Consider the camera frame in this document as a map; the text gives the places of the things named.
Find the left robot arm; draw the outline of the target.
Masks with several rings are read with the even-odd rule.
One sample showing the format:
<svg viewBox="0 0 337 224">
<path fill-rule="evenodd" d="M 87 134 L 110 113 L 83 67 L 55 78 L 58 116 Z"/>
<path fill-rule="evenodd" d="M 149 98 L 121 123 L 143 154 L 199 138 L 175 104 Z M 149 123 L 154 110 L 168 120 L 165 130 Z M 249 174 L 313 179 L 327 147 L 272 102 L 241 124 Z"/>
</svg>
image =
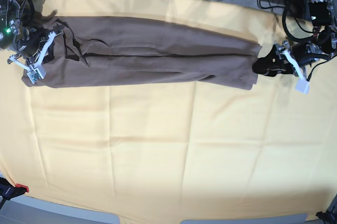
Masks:
<svg viewBox="0 0 337 224">
<path fill-rule="evenodd" d="M 254 73 L 268 77 L 291 74 L 310 81 L 312 74 L 306 67 L 316 69 L 319 60 L 327 63 L 336 58 L 336 12 L 333 0 L 303 0 L 308 6 L 307 16 L 313 26 L 308 37 L 298 38 L 291 34 L 286 18 L 292 14 L 296 0 L 284 0 L 282 27 L 286 40 L 274 44 L 271 51 L 259 58 L 252 66 Z"/>
</svg>

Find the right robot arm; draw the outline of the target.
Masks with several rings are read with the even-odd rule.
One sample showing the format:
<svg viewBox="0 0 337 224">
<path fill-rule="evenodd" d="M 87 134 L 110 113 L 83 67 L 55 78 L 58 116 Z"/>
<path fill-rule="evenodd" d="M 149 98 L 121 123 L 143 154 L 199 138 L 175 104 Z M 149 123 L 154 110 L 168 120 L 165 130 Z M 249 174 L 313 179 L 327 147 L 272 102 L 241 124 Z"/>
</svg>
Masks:
<svg viewBox="0 0 337 224">
<path fill-rule="evenodd" d="M 48 40 L 44 26 L 56 15 L 44 17 L 41 11 L 41 0 L 1 0 L 1 50 L 12 50 L 27 65 L 37 62 Z"/>
</svg>

